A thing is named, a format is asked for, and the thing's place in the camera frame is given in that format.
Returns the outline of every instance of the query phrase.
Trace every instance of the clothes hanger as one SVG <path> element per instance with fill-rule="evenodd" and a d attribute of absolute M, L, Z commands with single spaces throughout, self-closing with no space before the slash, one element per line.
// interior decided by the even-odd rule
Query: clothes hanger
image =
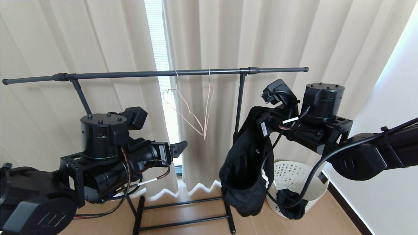
<path fill-rule="evenodd" d="M 177 71 L 176 70 L 174 70 L 175 72 L 176 72 L 176 77 L 177 77 L 177 80 L 176 80 L 176 88 L 175 89 L 173 89 L 173 88 L 170 88 L 170 89 L 167 89 L 166 91 L 163 91 L 163 99 L 164 99 L 164 101 L 168 104 L 168 102 L 167 102 L 167 100 L 165 99 L 165 97 L 164 97 L 164 94 L 165 93 L 167 93 L 168 94 L 168 92 L 171 90 L 171 91 L 177 91 L 177 93 L 178 93 L 178 95 L 181 97 L 181 99 L 184 101 L 184 103 L 186 104 L 186 107 L 187 107 L 187 110 L 189 111 L 189 113 L 190 114 L 192 114 L 193 115 L 193 117 L 194 117 L 194 119 L 196 119 L 196 121 L 197 121 L 197 123 L 199 124 L 199 126 L 200 126 L 200 128 L 201 128 L 201 131 L 199 131 L 199 130 L 197 130 L 197 128 L 196 127 L 194 127 L 179 111 L 177 111 L 174 107 L 172 107 L 182 118 L 183 118 L 183 120 L 185 120 L 198 134 L 200 134 L 201 136 L 203 136 L 203 139 L 205 140 L 206 139 L 206 134 L 207 134 L 207 127 L 208 127 L 208 123 L 209 123 L 209 114 L 210 114 L 210 110 L 211 110 L 211 107 L 212 107 L 212 101 L 213 101 L 213 95 L 214 95 L 214 92 L 215 92 L 215 90 L 212 88 L 212 84 L 211 84 L 211 81 L 210 81 L 210 69 L 209 69 L 209 91 L 208 91 L 208 97 L 207 97 L 207 101 L 206 101 L 206 109 L 205 109 L 205 118 L 204 118 L 204 124 L 202 125 L 202 123 L 199 121 L 199 119 L 196 117 L 196 115 L 194 115 L 192 112 L 191 112 L 191 110 L 190 110 L 190 107 L 189 107 L 189 105 L 187 104 L 187 101 L 186 101 L 186 99 L 183 97 L 183 95 L 181 94 L 181 92 L 179 91 L 179 89 L 178 89 L 178 86 L 177 86 L 177 82 L 178 82 L 178 73 L 177 73 Z"/>

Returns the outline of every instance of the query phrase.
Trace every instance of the black garment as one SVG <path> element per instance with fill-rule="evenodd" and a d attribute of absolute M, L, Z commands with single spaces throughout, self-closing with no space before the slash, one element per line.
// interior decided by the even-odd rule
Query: black garment
<path fill-rule="evenodd" d="M 286 204 L 293 202 L 299 196 L 299 193 L 293 192 L 289 189 L 282 189 L 277 191 L 276 200 L 279 204 Z M 308 204 L 308 201 L 302 199 L 300 203 L 298 203 L 294 207 L 282 207 L 279 205 L 280 212 L 291 220 L 299 220 L 305 214 L 305 207 Z"/>
<path fill-rule="evenodd" d="M 264 138 L 256 120 L 268 109 L 253 107 L 229 150 L 224 165 L 219 171 L 225 201 L 235 207 L 244 217 L 257 215 L 263 206 L 267 189 L 261 177 L 262 155 L 272 149 L 270 138 Z M 269 187 L 274 180 L 273 152 L 264 164 Z"/>

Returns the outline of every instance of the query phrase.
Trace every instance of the clothes rack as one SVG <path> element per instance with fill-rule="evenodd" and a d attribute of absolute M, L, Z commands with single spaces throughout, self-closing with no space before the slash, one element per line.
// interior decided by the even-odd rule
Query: clothes rack
<path fill-rule="evenodd" d="M 244 82 L 245 77 L 247 75 L 258 74 L 258 73 L 280 73 L 280 72 L 307 72 L 308 67 L 301 67 L 301 68 L 257 68 L 257 67 L 248 67 L 248 68 L 241 68 L 241 69 L 198 69 L 198 70 L 169 70 L 169 71 L 146 71 L 146 72 L 110 72 L 110 73 L 86 73 L 86 74 L 67 74 L 67 73 L 59 73 L 52 76 L 43 76 L 43 77 L 26 77 L 26 78 L 18 78 L 18 79 L 3 79 L 3 84 L 15 84 L 15 83 L 26 83 L 26 82 L 41 82 L 41 81 L 60 81 L 60 82 L 71 82 L 76 90 L 80 101 L 84 107 L 84 110 L 87 114 L 91 114 L 90 107 L 86 101 L 86 98 L 83 94 L 81 89 L 80 83 L 78 80 L 80 79 L 100 79 L 100 78 L 126 78 L 126 77 L 163 77 L 163 76 L 191 76 L 191 75 L 215 75 L 215 74 L 239 74 L 240 75 L 240 86 L 238 90 L 238 104 L 237 104 L 237 115 L 235 119 L 235 131 L 234 136 L 238 133 L 239 125 L 240 125 L 240 113 L 241 113 L 241 104 L 242 104 L 242 95 L 244 92 Z M 140 200 L 138 203 L 137 209 L 135 209 L 132 200 L 130 197 L 127 197 L 128 204 L 135 216 L 135 224 L 132 231 L 133 235 L 138 235 L 140 231 L 144 230 L 151 230 L 151 229 L 158 229 L 163 227 L 172 227 L 178 225 L 186 225 L 198 222 L 205 222 L 211 220 L 219 220 L 219 219 L 227 219 L 229 225 L 229 231 L 231 234 L 235 234 L 236 229 L 234 225 L 234 220 L 232 218 L 231 208 L 228 203 L 224 200 L 224 190 L 222 191 L 222 197 L 214 197 L 208 199 L 201 199 L 201 200 L 194 200 L 188 202 L 178 202 L 178 203 L 171 203 L 171 204 L 163 204 L 151 207 L 145 207 L 145 197 L 140 196 Z M 155 209 L 155 208 L 162 208 L 162 207 L 171 207 L 171 206 L 179 206 L 184 204 L 193 204 L 199 202 L 208 202 L 214 200 L 223 200 L 226 215 L 224 216 L 216 216 L 216 217 L 209 217 L 204 219 L 198 220 L 189 220 L 183 222 L 176 222 L 171 224 L 165 225 L 155 225 L 149 227 L 140 227 L 142 213 L 144 210 L 147 209 Z"/>

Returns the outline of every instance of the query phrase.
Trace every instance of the beige curtain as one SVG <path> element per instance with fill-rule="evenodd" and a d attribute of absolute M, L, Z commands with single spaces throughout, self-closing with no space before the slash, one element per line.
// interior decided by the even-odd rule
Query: beige curtain
<path fill-rule="evenodd" d="M 339 115 L 354 119 L 391 55 L 416 0 L 166 0 L 166 24 L 174 69 L 308 66 L 308 73 L 249 75 L 242 103 L 242 124 L 256 105 L 267 106 L 262 90 L 282 78 L 302 100 L 305 85 L 345 86 Z M 204 117 L 208 76 L 179 77 L 193 113 Z M 181 139 L 188 190 L 218 178 L 232 146 L 238 76 L 211 76 L 215 88 L 206 140 L 184 121 Z M 186 113 L 181 102 L 180 109 Z M 319 156 L 282 139 L 276 159 L 313 165 Z"/>
<path fill-rule="evenodd" d="M 155 70 L 143 1 L 1 1 L 0 12 L 2 79 Z M 141 106 L 148 118 L 131 136 L 168 141 L 156 77 L 80 84 L 93 113 Z M 84 115 L 70 82 L 2 85 L 1 162 L 56 170 L 59 157 L 81 151 Z M 154 168 L 144 178 L 164 172 Z M 149 195 L 163 188 L 177 192 L 176 176 L 146 186 Z"/>

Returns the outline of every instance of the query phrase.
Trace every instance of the white laundry basket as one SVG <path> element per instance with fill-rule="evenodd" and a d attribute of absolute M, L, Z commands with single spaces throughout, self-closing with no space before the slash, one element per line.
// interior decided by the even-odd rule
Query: white laundry basket
<path fill-rule="evenodd" d="M 311 170 L 312 167 L 299 162 L 275 162 L 274 182 L 268 191 L 273 196 L 273 198 L 276 198 L 277 191 L 281 189 L 289 189 L 300 194 Z M 315 175 L 318 176 L 320 172 L 321 171 L 318 170 Z M 322 172 L 327 178 L 329 178 L 325 171 Z M 303 197 L 303 199 L 308 201 L 308 204 L 305 207 L 305 213 L 325 194 L 328 188 L 328 184 L 329 180 L 327 180 L 326 183 L 322 183 L 318 177 L 314 177 L 312 179 L 312 182 L 309 185 L 305 196 Z M 285 217 L 280 212 L 279 206 L 274 203 L 268 196 L 267 203 L 278 215 Z"/>

